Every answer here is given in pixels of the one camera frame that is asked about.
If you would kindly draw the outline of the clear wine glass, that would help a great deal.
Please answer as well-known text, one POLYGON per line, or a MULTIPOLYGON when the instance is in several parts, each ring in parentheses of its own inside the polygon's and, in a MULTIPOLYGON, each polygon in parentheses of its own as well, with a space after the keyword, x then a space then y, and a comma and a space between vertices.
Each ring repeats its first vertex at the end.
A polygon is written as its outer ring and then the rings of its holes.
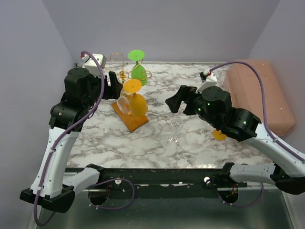
POLYGON ((173 117, 168 125, 168 141, 177 143, 181 128, 183 126, 183 119, 180 116, 173 117))
POLYGON ((131 114, 130 110, 130 98, 133 94, 125 92, 123 89, 121 90, 120 97, 116 100, 116 104, 119 108, 119 110, 123 114, 131 114))

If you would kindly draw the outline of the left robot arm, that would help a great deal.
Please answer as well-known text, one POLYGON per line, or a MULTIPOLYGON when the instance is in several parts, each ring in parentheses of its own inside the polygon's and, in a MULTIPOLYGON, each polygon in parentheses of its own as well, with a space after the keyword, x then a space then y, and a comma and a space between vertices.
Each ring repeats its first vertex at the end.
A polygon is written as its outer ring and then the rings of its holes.
POLYGON ((63 176, 72 147, 85 122, 84 116, 98 106, 101 86, 104 86, 104 100, 119 98, 122 89, 115 72, 109 72, 101 79, 85 68, 70 69, 64 85, 61 101, 50 111, 49 139, 40 170, 31 187, 20 193, 20 200, 59 213, 67 212, 75 196, 87 187, 102 188, 105 185, 106 177, 97 165, 89 165, 67 180, 63 176))

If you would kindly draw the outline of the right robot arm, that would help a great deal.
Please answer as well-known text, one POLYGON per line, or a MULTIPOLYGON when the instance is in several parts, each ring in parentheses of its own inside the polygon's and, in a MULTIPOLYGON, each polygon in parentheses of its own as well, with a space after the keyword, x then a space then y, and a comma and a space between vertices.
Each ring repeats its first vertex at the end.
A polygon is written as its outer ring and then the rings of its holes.
POLYGON ((211 86, 198 93, 196 87, 182 85, 165 102, 172 113, 185 103, 185 115, 198 115, 222 134, 254 147, 272 160, 260 166, 225 165, 225 172, 219 175, 223 186, 250 181, 275 185, 293 195, 304 193, 305 155, 280 139, 272 139, 261 120, 250 111, 232 107, 227 91, 211 86))

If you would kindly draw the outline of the orange hanging wine glass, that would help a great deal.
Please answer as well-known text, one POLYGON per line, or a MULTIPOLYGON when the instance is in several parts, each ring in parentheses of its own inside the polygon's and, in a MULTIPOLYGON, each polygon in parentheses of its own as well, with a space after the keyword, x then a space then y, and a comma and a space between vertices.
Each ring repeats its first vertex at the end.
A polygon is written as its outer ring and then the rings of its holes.
POLYGON ((148 105, 145 98, 138 92, 142 88, 142 83, 137 79, 129 79, 123 84, 123 91, 129 99, 129 109, 131 115, 142 117, 148 110, 148 105))

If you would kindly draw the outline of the green wine glass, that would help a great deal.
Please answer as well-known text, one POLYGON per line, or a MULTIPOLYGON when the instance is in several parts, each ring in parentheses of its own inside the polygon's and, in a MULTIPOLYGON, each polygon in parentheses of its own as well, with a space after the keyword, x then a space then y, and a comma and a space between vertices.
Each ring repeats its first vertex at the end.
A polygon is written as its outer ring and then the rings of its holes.
POLYGON ((142 86, 147 84, 147 73, 145 68, 142 66, 144 57, 145 53, 142 50, 132 50, 128 53, 129 60, 135 62, 131 71, 131 78, 139 80, 142 83, 142 86))

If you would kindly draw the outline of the wooden rack base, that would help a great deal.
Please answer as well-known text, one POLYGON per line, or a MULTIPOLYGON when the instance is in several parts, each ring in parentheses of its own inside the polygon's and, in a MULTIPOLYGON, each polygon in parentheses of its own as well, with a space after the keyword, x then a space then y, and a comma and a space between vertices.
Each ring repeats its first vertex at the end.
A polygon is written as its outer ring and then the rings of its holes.
POLYGON ((115 110, 116 114, 120 117, 122 122, 131 133, 149 122, 145 115, 142 117, 135 117, 131 114, 124 114, 116 103, 112 104, 112 108, 115 110))

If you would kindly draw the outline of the orange wine glass on table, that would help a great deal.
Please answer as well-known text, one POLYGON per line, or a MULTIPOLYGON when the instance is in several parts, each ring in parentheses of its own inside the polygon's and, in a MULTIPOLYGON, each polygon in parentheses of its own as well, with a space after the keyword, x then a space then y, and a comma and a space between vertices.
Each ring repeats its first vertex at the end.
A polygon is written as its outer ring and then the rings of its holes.
POLYGON ((212 134, 213 134, 214 139, 217 141, 224 141, 226 139, 226 135, 223 134, 221 132, 221 130, 214 129, 212 134))

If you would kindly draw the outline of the black mounting rail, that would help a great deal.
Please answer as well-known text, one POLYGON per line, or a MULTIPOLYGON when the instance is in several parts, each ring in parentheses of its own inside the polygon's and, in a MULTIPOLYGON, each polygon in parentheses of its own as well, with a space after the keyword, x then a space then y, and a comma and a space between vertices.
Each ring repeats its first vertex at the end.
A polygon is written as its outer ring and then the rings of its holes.
POLYGON ((217 198, 220 188, 247 187, 246 183, 233 181, 222 169, 210 168, 103 168, 98 181, 106 180, 107 185, 90 186, 93 198, 217 198))

